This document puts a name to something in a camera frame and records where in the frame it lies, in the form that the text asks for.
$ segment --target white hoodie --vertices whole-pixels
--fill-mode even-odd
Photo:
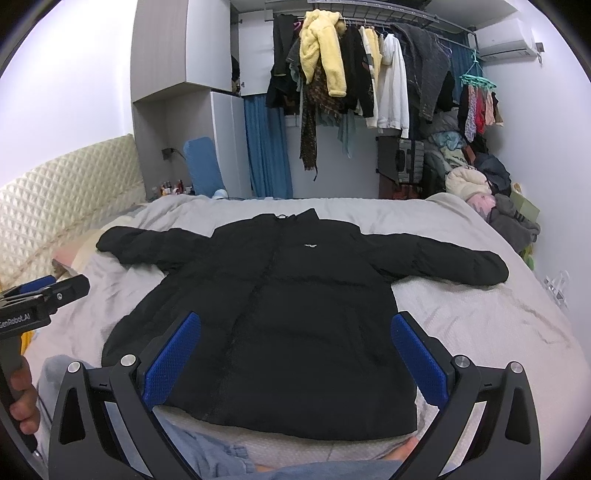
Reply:
[[[378,128],[402,130],[408,138],[410,115],[406,66],[398,39],[390,34],[384,40],[382,70],[378,78]]]

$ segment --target white wardrobe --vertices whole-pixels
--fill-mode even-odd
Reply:
[[[251,198],[243,100],[231,94],[230,0],[138,0],[131,51],[135,141],[148,197],[191,184],[188,140],[209,137],[230,197]]]

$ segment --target cabinet door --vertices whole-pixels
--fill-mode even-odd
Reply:
[[[232,91],[230,0],[190,0],[187,82]]]
[[[273,68],[273,22],[265,22],[265,12],[239,16],[241,95],[266,93]]]
[[[211,92],[210,95],[212,98],[213,137],[223,184],[230,198],[242,198],[236,164],[232,96],[217,92]]]
[[[240,198],[252,198],[251,170],[248,164],[248,143],[246,142],[246,123],[244,100],[232,97],[232,116],[234,119],[234,139],[236,145],[236,166],[240,183]]]

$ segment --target human hand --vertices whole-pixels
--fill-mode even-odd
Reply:
[[[417,445],[418,439],[416,437],[410,437],[400,447],[382,458],[382,460],[398,460],[399,462],[403,462],[410,456]]]
[[[41,414],[37,408],[37,390],[33,387],[31,369],[27,359],[22,358],[22,367],[10,377],[14,390],[22,392],[21,398],[10,406],[10,414],[21,423],[21,432],[32,435],[39,429]]]

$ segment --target clothes hanger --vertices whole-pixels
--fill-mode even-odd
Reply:
[[[448,56],[448,57],[450,57],[450,58],[452,57],[452,55],[453,55],[453,50],[452,50],[450,47],[447,47],[447,46],[445,46],[445,45],[444,45],[444,44],[442,44],[441,42],[439,42],[439,46],[440,46],[440,47],[441,47],[443,50],[445,50],[446,54],[447,54],[447,52],[449,52],[449,54],[447,54],[447,56]]]
[[[462,75],[460,77],[460,80],[462,81],[462,85],[472,85],[474,87],[485,88],[487,90],[494,90],[496,88],[496,85],[494,83],[492,83],[489,79],[487,79],[483,76],[484,71],[482,70],[480,63],[478,62],[476,50],[474,50],[472,55],[474,58],[474,63],[472,64],[470,69],[464,75]],[[476,76],[470,75],[470,72],[472,71],[473,68],[476,68]],[[482,72],[481,76],[478,76],[478,68],[480,68],[480,71]]]

